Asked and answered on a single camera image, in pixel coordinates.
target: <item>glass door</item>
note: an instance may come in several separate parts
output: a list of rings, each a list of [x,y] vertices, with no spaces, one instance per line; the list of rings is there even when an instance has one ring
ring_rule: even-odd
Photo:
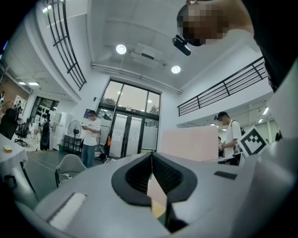
[[[123,158],[138,154],[141,150],[140,138],[143,117],[124,112],[116,112],[112,126],[109,156]]]

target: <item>electric fan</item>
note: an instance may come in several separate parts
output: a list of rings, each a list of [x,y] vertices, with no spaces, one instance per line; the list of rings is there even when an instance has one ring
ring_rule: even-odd
[[[79,138],[81,134],[81,125],[78,121],[72,121],[68,127],[68,136],[73,137],[73,152],[75,148],[76,140],[75,138]]]

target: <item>office chair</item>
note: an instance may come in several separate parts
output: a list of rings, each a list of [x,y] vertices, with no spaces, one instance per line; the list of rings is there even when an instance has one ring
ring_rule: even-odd
[[[27,118],[24,127],[23,128],[21,127],[20,130],[15,132],[15,134],[18,136],[18,139],[15,139],[14,142],[20,142],[22,146],[23,146],[23,143],[28,145],[27,142],[23,141],[23,138],[27,137],[28,129],[29,129],[29,118]]]
[[[55,170],[55,180],[56,180],[57,188],[59,187],[59,185],[64,184],[69,179],[68,177],[68,179],[60,181],[59,180],[60,174],[65,174],[68,172],[80,173],[86,169],[87,168],[85,167],[85,165],[82,163],[81,159],[77,155],[68,154],[64,156],[63,160]]]
[[[2,117],[0,133],[8,139],[12,139],[14,132],[18,127],[16,118],[17,112],[12,108],[7,109],[5,115]]]

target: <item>potted plant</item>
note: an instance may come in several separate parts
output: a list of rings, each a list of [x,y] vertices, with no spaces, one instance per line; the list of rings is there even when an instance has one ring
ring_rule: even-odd
[[[59,146],[59,153],[62,153],[64,151],[64,146],[62,144],[58,144]]]

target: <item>jeans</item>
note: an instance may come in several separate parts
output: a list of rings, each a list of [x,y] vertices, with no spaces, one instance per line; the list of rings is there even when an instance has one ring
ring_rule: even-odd
[[[95,147],[95,145],[83,145],[82,160],[87,168],[92,167],[94,164]]]

